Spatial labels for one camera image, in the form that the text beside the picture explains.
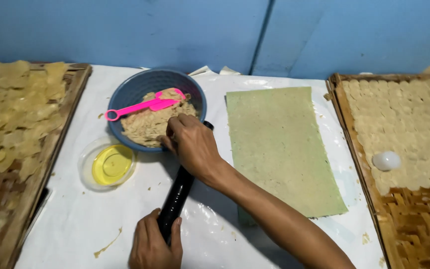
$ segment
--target table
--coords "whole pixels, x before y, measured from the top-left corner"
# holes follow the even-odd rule
[[[95,193],[81,183],[77,161],[90,142],[110,134],[104,117],[109,99],[125,79],[141,72],[126,67],[93,66],[79,106],[48,182],[51,195],[35,220],[17,269],[128,268],[136,223],[161,207],[179,163],[170,153],[139,154],[134,175],[119,188]],[[227,91],[311,86],[316,119],[334,177],[348,213],[312,220],[349,256],[357,268],[382,268],[384,256],[367,209],[355,165],[334,107],[323,95],[324,80],[263,76],[194,76],[204,90],[206,120],[215,126],[220,155],[233,165],[224,96]],[[196,181],[181,217],[182,268],[302,268],[258,227],[243,228],[236,205]],[[96,259],[94,252],[114,243]]]

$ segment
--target green sheet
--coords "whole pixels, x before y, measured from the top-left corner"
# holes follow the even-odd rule
[[[347,212],[321,140],[311,87],[226,94],[235,168],[306,217]]]

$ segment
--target woven bamboo tray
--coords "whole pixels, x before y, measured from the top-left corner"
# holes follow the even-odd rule
[[[430,75],[340,75],[329,78],[328,89],[347,137],[369,210],[381,242],[386,263],[392,269],[430,268],[430,188],[410,191],[391,188],[381,196],[376,188],[363,146],[355,131],[354,119],[342,81],[411,81],[430,79]]]
[[[44,70],[44,64],[31,64],[31,70]],[[64,124],[44,138],[39,156],[41,166],[37,172],[24,183],[18,183],[19,175],[14,170],[21,168],[21,163],[15,161],[7,171],[0,173],[0,211],[9,212],[8,222],[0,232],[0,269],[13,268],[16,263],[36,202],[50,177],[50,171],[91,72],[89,64],[69,65],[63,78],[66,82],[66,96],[59,109]]]

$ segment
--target rolling pin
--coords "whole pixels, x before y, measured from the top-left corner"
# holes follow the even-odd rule
[[[204,121],[204,125],[213,131],[214,126],[211,123]],[[180,166],[175,181],[167,195],[167,199],[165,199],[162,206],[157,223],[160,233],[168,245],[170,245],[172,224],[175,219],[180,216],[188,193],[194,184],[194,180],[195,177],[188,173],[183,166]]]

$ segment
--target white ball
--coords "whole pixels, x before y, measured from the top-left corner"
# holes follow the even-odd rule
[[[385,151],[373,156],[373,164],[381,171],[391,171],[401,167],[401,158],[393,151]]]

